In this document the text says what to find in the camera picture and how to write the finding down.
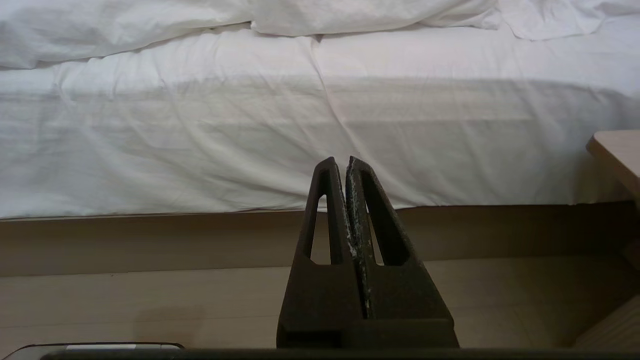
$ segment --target wooden floor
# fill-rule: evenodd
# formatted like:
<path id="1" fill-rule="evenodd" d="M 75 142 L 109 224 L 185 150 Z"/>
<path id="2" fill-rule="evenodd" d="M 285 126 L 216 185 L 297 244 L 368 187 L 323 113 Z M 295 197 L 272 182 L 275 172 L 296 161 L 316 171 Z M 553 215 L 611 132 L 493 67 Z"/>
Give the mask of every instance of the wooden floor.
<path id="1" fill-rule="evenodd" d="M 618 256 L 425 264 L 463 347 L 570 346 L 640 290 Z M 0 357 L 68 341 L 274 347 L 288 275 L 272 267 L 0 277 Z"/>

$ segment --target white bedding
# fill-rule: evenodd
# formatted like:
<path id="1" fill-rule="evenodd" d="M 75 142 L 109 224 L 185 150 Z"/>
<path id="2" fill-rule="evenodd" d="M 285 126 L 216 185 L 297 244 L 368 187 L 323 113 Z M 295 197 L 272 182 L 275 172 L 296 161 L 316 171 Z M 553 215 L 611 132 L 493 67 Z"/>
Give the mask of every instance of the white bedding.
<path id="1" fill-rule="evenodd" d="M 302 209 L 315 164 L 349 155 L 397 208 L 625 199 L 584 145 L 640 127 L 639 35 L 242 24 L 0 70 L 0 217 Z"/>

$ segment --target white bedsheet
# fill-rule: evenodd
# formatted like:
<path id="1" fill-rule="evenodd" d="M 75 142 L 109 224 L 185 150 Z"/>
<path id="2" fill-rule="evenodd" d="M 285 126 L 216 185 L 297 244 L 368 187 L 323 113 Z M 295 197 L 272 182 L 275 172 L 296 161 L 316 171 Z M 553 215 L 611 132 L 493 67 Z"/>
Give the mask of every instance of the white bedsheet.
<path id="1" fill-rule="evenodd" d="M 398 208 L 625 199 L 584 146 L 640 127 L 639 35 L 238 25 L 0 70 L 0 217 L 302 209 L 315 164 L 349 155 Z"/>

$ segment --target mattress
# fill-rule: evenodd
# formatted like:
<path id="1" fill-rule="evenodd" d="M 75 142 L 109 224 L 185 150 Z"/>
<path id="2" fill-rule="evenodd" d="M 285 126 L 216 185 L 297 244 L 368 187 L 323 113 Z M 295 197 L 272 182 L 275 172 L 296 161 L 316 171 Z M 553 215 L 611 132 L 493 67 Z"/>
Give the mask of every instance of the mattress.
<path id="1" fill-rule="evenodd" d="M 627 199 L 584 146 L 640 127 L 639 36 L 240 24 L 1 69 L 0 217 L 303 209 L 315 164 L 350 155 L 397 208 Z"/>

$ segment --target nightstand top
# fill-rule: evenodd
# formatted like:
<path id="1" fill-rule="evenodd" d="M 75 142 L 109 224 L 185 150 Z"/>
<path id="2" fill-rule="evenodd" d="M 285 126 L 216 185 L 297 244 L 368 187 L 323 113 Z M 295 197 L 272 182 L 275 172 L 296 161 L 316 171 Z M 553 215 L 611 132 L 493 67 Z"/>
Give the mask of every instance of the nightstand top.
<path id="1" fill-rule="evenodd" d="M 587 150 L 640 197 L 640 130 L 598 131 Z"/>

